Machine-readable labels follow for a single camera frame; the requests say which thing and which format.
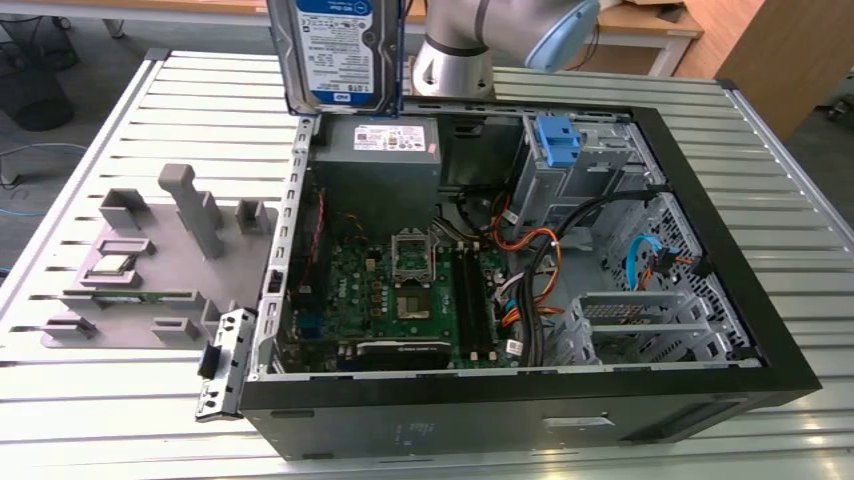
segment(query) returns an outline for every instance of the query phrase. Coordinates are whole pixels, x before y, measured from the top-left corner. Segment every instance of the slotted aluminum table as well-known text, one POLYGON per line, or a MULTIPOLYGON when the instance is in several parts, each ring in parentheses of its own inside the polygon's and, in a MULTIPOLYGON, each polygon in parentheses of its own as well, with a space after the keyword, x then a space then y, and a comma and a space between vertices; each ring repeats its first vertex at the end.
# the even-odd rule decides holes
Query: slotted aluminum table
POLYGON ((166 197, 157 176, 165 162, 179 161, 218 200, 275 200, 286 190, 295 118, 277 59, 173 52, 143 63, 0 290, 0 331, 11 330, 0 338, 10 478, 854 475, 854 236, 740 93, 710 81, 514 69, 497 70, 496 88, 502 99, 660 109, 824 390, 676 445, 286 463, 249 422, 194 422, 198 352, 43 348, 38 327, 62 309, 53 296, 71 284, 102 227, 109 188, 166 197))

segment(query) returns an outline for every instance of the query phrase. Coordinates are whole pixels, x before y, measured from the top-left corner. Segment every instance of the wd hard drive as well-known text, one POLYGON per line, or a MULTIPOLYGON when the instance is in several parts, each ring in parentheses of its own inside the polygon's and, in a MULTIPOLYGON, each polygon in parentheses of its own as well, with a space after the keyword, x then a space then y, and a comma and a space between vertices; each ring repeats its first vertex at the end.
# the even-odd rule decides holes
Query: wd hard drive
POLYGON ((293 114, 397 115, 402 0, 269 0, 293 114))

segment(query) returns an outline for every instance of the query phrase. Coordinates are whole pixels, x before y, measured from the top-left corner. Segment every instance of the blue drive bay latch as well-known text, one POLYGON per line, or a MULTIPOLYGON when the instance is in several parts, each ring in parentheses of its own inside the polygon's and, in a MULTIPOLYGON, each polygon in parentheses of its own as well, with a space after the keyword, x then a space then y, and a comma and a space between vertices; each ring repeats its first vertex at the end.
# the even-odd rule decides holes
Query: blue drive bay latch
POLYGON ((582 152, 582 134, 573 128, 569 117, 540 115, 537 117, 540 141, 546 149, 550 167, 572 167, 582 152))

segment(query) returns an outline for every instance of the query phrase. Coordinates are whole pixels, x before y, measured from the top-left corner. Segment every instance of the black trash bin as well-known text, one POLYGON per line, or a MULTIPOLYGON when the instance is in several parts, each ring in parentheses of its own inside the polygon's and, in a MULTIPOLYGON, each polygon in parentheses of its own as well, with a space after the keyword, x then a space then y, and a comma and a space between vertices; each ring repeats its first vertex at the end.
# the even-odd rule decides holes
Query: black trash bin
POLYGON ((0 26, 27 55, 54 70, 66 70, 78 63, 69 34, 53 17, 5 15, 0 26))
POLYGON ((14 42, 0 43, 0 110, 33 132, 61 127, 75 115, 51 66, 14 42))

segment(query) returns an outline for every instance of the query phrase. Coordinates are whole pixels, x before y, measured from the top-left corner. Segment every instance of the ram slot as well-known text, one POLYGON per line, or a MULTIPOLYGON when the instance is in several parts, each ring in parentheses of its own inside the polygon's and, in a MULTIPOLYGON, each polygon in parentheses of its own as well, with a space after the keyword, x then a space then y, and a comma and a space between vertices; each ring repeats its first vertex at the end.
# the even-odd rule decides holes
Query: ram slot
POLYGON ((486 311, 486 288, 477 252, 457 252, 452 261, 460 351, 464 357, 489 355, 493 350, 490 318, 486 311))

